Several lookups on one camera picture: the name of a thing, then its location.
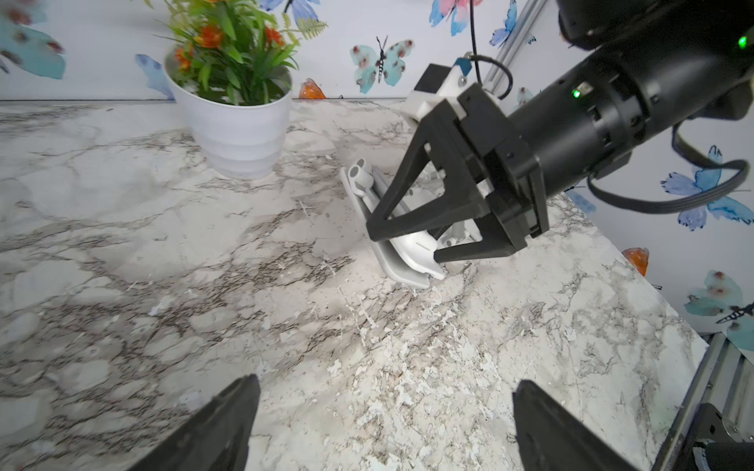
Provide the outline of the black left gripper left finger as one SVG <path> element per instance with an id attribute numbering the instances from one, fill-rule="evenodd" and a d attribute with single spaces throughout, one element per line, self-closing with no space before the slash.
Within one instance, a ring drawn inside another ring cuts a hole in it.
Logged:
<path id="1" fill-rule="evenodd" d="M 235 380 L 130 470 L 245 469 L 259 400 L 257 376 Z"/>

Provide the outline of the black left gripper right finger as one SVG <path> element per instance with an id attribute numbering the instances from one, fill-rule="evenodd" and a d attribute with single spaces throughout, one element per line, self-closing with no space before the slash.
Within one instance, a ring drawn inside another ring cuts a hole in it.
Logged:
<path id="1" fill-rule="evenodd" d="M 512 394 L 512 402 L 524 470 L 633 468 L 536 383 L 521 381 Z"/>

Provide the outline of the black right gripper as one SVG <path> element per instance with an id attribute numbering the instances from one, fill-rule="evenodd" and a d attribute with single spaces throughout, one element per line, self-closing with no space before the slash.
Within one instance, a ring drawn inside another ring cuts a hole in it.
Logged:
<path id="1" fill-rule="evenodd" d="M 464 118 L 444 101 L 419 122 L 366 223 L 371 241 L 472 220 L 481 241 L 437 250 L 434 260 L 447 263 L 508 257 L 550 229 L 543 171 L 529 144 L 480 84 L 459 104 Z M 478 188 L 484 179 L 491 186 L 485 197 Z"/>

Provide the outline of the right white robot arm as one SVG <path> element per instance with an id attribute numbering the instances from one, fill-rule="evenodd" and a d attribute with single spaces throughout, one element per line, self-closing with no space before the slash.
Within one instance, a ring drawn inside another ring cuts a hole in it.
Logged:
<path id="1" fill-rule="evenodd" d="M 563 1 L 559 25 L 585 59 L 512 114 L 465 78 L 476 56 L 425 70 L 406 102 L 414 137 L 366 223 L 373 241 L 470 220 L 480 241 L 436 262 L 513 255 L 549 230 L 551 197 L 686 120 L 738 120 L 752 104 L 749 1 Z"/>

